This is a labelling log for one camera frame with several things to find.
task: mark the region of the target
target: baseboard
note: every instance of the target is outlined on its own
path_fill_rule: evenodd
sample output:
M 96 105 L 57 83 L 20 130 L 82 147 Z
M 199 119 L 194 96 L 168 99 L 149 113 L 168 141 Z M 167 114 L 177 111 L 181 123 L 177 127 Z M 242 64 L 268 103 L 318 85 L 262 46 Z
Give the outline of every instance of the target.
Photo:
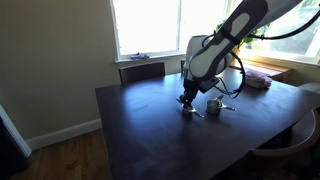
M 36 150 L 97 129 L 101 129 L 101 127 L 101 120 L 96 119 L 70 128 L 62 129 L 53 133 L 28 139 L 26 142 L 32 150 Z
M 31 155 L 31 149 L 26 143 L 26 141 L 21 137 L 20 133 L 13 125 L 11 119 L 4 111 L 2 106 L 0 105 L 0 121 L 3 121 L 4 126 L 6 127 L 10 137 L 12 137 L 13 141 L 17 144 L 19 151 L 27 158 Z

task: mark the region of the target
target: black cable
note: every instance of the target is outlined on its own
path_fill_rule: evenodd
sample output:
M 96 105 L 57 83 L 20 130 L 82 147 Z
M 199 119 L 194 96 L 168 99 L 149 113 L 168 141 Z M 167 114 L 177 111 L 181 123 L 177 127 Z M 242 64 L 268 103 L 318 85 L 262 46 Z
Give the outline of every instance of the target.
M 308 27 L 310 27 L 319 18 L 319 16 L 320 16 L 320 10 L 306 24 L 304 24 L 300 28 L 298 28 L 290 33 L 287 33 L 287 34 L 274 36 L 274 37 L 265 37 L 264 35 L 257 36 L 254 34 L 249 34 L 247 37 L 257 38 L 257 39 L 261 39 L 261 40 L 278 40 L 278 39 L 288 38 L 288 37 L 294 36 L 296 34 L 299 34 L 302 31 L 304 31 L 305 29 L 307 29 Z
M 211 34 L 211 35 L 209 35 L 209 36 L 205 37 L 205 38 L 203 39 L 202 43 L 201 43 L 202 47 L 204 47 L 204 42 L 206 42 L 206 40 L 207 40 L 207 39 L 209 39 L 209 38 L 213 37 L 215 34 L 216 34 L 216 31 L 214 31 L 214 33 L 213 33 L 213 34 Z
M 229 92 L 228 89 L 227 89 L 227 86 L 226 86 L 225 83 L 224 83 L 224 81 L 223 81 L 220 77 L 218 77 L 219 80 L 221 81 L 221 83 L 222 83 L 222 85 L 223 85 L 223 87 L 224 87 L 225 90 L 223 90 L 223 89 L 221 89 L 221 88 L 219 88 L 219 87 L 217 87 L 217 86 L 214 86 L 214 87 L 215 87 L 218 91 L 220 91 L 221 93 L 226 94 L 226 95 L 229 95 L 230 98 L 235 99 L 235 98 L 240 94 L 240 92 L 242 91 L 242 89 L 244 88 L 244 85 L 245 85 L 245 82 L 246 82 L 246 73 L 245 73 L 245 70 L 244 70 L 244 67 L 243 67 L 243 64 L 242 64 L 241 59 L 240 59 L 234 52 L 232 52 L 232 51 L 230 51 L 230 54 L 231 54 L 233 57 L 235 57 L 235 58 L 237 59 L 237 61 L 239 62 L 239 64 L 240 64 L 241 73 L 242 73 L 242 81 L 241 81 L 241 84 L 239 85 L 239 88 L 238 88 L 238 89 L 233 90 L 233 92 Z

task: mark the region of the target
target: window sill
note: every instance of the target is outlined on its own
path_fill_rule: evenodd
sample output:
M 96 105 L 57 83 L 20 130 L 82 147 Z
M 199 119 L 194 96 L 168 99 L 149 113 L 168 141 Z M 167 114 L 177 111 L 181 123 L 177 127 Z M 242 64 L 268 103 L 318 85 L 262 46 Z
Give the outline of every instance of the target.
M 256 61 L 256 62 L 262 62 L 262 63 L 269 63 L 270 64 L 276 64 L 276 65 L 285 65 L 285 64 L 299 64 L 299 65 L 307 65 L 309 67 L 313 68 L 319 68 L 320 64 L 317 63 L 312 63 L 312 62 L 307 62 L 305 60 L 296 60 L 296 59 L 288 59 L 284 57 L 267 57 L 267 56 L 259 56 L 259 55 L 254 55 L 251 53 L 247 53 L 245 50 L 241 51 L 239 54 L 239 57 L 244 60 L 248 61 Z
M 184 53 L 178 53 L 178 54 L 168 54 L 168 55 L 162 55 L 162 56 L 151 56 L 149 59 L 122 59 L 122 60 L 116 60 L 115 63 L 127 63 L 127 62 L 146 62 L 146 61 L 156 61 L 156 60 L 172 60 L 172 59 L 184 59 L 185 54 Z

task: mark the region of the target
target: white trim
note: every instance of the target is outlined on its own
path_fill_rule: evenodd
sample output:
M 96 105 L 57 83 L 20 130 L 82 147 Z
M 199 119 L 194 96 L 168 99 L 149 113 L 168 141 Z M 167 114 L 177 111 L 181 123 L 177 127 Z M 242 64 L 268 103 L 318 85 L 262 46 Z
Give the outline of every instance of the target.
M 116 45 L 116 54 L 117 54 L 117 60 L 121 59 L 121 53 L 120 53 L 120 46 L 119 46 L 119 36 L 118 36 L 118 30 L 117 30 L 117 22 L 116 22 L 116 12 L 114 8 L 114 0 L 110 1 L 110 8 L 111 8 L 111 16 L 112 16 L 112 26 L 113 26 L 113 32 L 114 32 L 114 42 Z
M 279 52 L 273 52 L 273 53 L 263 53 L 261 51 L 256 50 L 248 50 L 241 48 L 239 57 L 248 59 L 248 60 L 256 60 L 256 59 L 278 59 L 278 60 L 284 60 L 284 61 L 290 61 L 290 62 L 296 62 L 296 63 L 302 63 L 302 64 L 310 64 L 314 66 L 320 66 L 319 64 L 319 55 L 320 51 L 317 55 L 317 57 L 307 57 L 302 55 L 295 55 L 295 54 L 289 54 L 289 53 L 279 53 Z
M 53 133 L 28 139 L 27 143 L 32 150 L 36 150 L 97 129 L 101 129 L 101 127 L 101 120 L 96 119 L 73 127 L 62 129 Z
M 151 56 L 149 59 L 123 59 L 121 61 L 115 61 L 116 64 L 118 63 L 125 63 L 125 62 L 154 62 L 154 61 L 167 61 L 167 60 L 172 60 L 172 59 L 185 59 L 185 53 L 181 54 L 173 54 L 173 55 L 167 55 L 167 56 Z
M 285 64 L 297 64 L 297 65 L 303 65 L 303 66 L 308 66 L 309 68 L 314 68 L 314 69 L 319 69 L 320 64 L 313 64 L 313 63 L 308 63 L 304 61 L 293 61 L 293 60 L 288 60 L 288 59 L 281 59 L 281 58 L 272 58 L 272 57 L 263 57 L 263 56 L 248 56 L 246 53 L 243 53 L 240 51 L 239 57 L 244 60 L 248 61 L 256 61 L 256 62 L 261 62 L 261 63 L 269 63 L 269 64 L 276 64 L 276 65 L 284 65 Z
M 235 9 L 235 0 L 225 1 L 224 16 L 229 17 L 233 9 Z
M 319 46 L 318 46 L 319 39 L 320 39 L 320 29 L 318 27 L 318 28 L 316 28 L 316 33 L 313 36 L 313 39 L 312 39 L 312 41 L 311 41 L 311 43 L 309 45 L 309 48 L 308 48 L 308 50 L 306 52 L 306 56 L 319 57 L 319 56 L 317 56 L 319 54 L 319 52 L 320 52 Z
M 24 139 L 21 137 L 20 133 L 16 129 L 16 127 L 13 125 L 12 121 L 10 120 L 7 113 L 4 111 L 2 106 L 0 105 L 0 116 L 3 120 L 3 124 L 6 126 L 6 129 L 10 133 L 13 140 L 16 142 L 16 144 L 19 146 L 19 151 L 23 153 L 23 155 L 28 158 L 31 155 L 31 149 L 28 146 L 28 144 L 24 141 Z
M 181 39 L 181 18 L 182 18 L 182 0 L 179 0 L 179 13 L 178 13 L 178 28 L 177 28 L 177 50 L 179 51 L 179 47 L 180 47 L 180 39 Z
M 148 59 L 152 59 L 152 58 L 158 58 L 158 57 L 176 56 L 179 54 L 184 54 L 184 52 L 179 51 L 179 50 L 169 50 L 169 51 L 164 51 L 164 52 L 144 52 L 142 54 L 149 56 Z M 118 61 L 126 61 L 128 59 L 132 60 L 131 59 L 132 55 L 136 55 L 136 54 L 120 55 L 120 59 L 118 59 Z

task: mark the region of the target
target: black cabinet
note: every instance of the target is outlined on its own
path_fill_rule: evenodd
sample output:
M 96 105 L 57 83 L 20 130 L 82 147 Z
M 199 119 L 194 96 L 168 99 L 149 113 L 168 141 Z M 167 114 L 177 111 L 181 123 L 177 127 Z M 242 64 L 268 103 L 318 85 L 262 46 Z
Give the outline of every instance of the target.
M 25 170 L 28 163 L 0 117 L 0 179 Z

